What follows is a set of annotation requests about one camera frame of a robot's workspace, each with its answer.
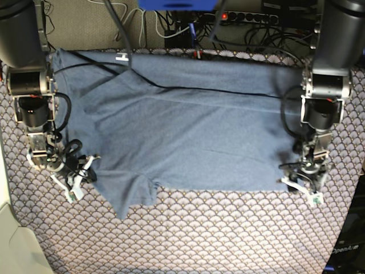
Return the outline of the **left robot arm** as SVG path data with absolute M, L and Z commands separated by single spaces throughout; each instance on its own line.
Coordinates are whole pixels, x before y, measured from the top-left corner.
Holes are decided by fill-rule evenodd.
M 343 119 L 345 101 L 352 95 L 351 69 L 364 49 L 364 1 L 324 1 L 314 56 L 303 70 L 300 123 L 294 132 L 286 121 L 285 107 L 295 88 L 281 102 L 281 122 L 295 139 L 293 151 L 299 159 L 279 166 L 280 182 L 290 192 L 317 194 L 331 164 L 328 146 L 332 126 Z

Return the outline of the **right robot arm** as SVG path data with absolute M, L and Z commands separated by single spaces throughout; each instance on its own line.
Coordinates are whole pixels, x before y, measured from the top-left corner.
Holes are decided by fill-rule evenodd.
M 1 60 L 8 66 L 5 85 L 14 100 L 15 119 L 26 127 L 29 163 L 64 177 L 66 188 L 96 181 L 87 166 L 90 156 L 79 155 L 82 143 L 74 139 L 63 147 L 62 130 L 72 104 L 55 87 L 47 56 L 45 15 L 37 15 L 34 1 L 1 1 Z

